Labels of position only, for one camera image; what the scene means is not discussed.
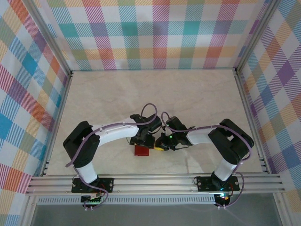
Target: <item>table surface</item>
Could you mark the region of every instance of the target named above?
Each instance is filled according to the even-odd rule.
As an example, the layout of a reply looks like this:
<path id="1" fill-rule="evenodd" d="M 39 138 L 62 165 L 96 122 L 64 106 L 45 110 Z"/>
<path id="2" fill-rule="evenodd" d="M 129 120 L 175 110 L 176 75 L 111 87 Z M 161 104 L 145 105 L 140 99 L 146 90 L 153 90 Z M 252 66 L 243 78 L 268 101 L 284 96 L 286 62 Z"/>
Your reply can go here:
<path id="1" fill-rule="evenodd" d="M 158 113 L 177 116 L 186 127 L 206 126 L 229 118 L 251 135 L 232 70 L 144 70 L 75 72 L 47 170 L 48 175 L 73 175 L 63 141 L 81 121 L 108 124 L 141 113 L 146 103 Z M 151 106 L 143 113 L 153 114 Z M 261 172 L 257 150 L 238 171 Z M 126 139 L 98 148 L 93 164 L 98 174 L 211 173 L 222 157 L 213 144 L 177 151 L 150 150 L 134 156 Z"/>

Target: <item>black mounting plate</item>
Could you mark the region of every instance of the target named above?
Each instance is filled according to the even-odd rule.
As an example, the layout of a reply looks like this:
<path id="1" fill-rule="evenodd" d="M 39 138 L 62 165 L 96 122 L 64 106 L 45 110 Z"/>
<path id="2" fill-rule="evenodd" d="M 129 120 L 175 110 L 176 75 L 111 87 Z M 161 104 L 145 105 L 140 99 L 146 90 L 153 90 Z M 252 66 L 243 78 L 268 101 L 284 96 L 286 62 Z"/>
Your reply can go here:
<path id="1" fill-rule="evenodd" d="M 217 191 L 215 185 L 212 183 L 212 177 L 196 177 L 195 181 L 198 186 L 199 192 L 216 192 Z M 233 186 L 233 191 L 240 190 L 237 177 L 231 176 L 220 191 L 231 192 L 232 188 L 231 188 L 230 184 L 232 184 L 232 186 Z"/>
<path id="2" fill-rule="evenodd" d="M 98 193 L 98 189 L 94 189 L 91 187 L 88 187 L 83 182 L 81 182 L 80 178 L 73 179 L 72 182 L 72 193 Z M 95 181 L 90 183 L 90 185 L 95 187 L 100 187 L 108 191 L 108 193 L 111 193 L 113 191 L 114 187 L 114 178 L 97 178 Z"/>

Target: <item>vent grille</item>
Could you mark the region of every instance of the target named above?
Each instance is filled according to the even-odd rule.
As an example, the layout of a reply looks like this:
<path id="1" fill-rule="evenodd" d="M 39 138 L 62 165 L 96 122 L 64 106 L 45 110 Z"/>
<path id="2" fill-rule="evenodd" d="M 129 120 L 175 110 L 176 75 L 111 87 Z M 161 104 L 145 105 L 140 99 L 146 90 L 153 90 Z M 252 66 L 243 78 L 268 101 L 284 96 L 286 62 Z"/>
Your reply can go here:
<path id="1" fill-rule="evenodd" d="M 81 196 L 41 196 L 38 205 L 73 205 L 82 204 Z M 213 194 L 194 195 L 110 195 L 105 204 L 133 204 L 133 205 L 177 205 L 177 204 L 211 204 L 214 203 Z"/>

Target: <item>beige marble floor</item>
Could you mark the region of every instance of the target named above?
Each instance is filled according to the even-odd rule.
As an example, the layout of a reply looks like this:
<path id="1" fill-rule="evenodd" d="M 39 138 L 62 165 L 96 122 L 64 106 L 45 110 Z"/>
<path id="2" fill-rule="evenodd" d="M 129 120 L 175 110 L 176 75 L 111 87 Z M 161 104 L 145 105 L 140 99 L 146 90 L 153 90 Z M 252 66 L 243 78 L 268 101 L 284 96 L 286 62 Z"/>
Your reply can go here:
<path id="1" fill-rule="evenodd" d="M 232 70 L 144 70 L 75 72 L 56 137 L 49 175 L 74 174 L 63 141 L 81 121 L 106 124 L 140 113 L 148 102 L 159 113 L 176 115 L 187 127 L 214 125 L 230 118 L 251 134 Z M 151 107 L 144 115 L 153 114 Z M 261 171 L 257 151 L 239 171 Z M 221 160 L 213 144 L 177 151 L 150 150 L 135 157 L 125 139 L 98 148 L 94 167 L 99 174 L 212 172 Z"/>

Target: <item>aluminum rail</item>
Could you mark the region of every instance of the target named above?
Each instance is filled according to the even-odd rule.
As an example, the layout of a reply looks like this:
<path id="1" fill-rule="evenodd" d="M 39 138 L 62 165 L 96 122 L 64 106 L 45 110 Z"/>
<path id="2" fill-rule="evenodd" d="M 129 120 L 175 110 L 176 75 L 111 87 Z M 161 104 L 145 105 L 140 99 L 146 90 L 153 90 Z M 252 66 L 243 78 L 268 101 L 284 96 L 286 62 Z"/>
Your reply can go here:
<path id="1" fill-rule="evenodd" d="M 208 177 L 211 174 L 153 174 L 153 175 L 99 175 L 101 178 L 114 178 L 114 195 L 184 195 L 219 194 L 221 192 L 198 192 L 193 183 L 196 176 Z M 244 173 L 245 194 L 282 193 L 285 188 L 278 174 Z M 74 175 L 33 177 L 27 195 L 79 195 L 71 193 Z"/>

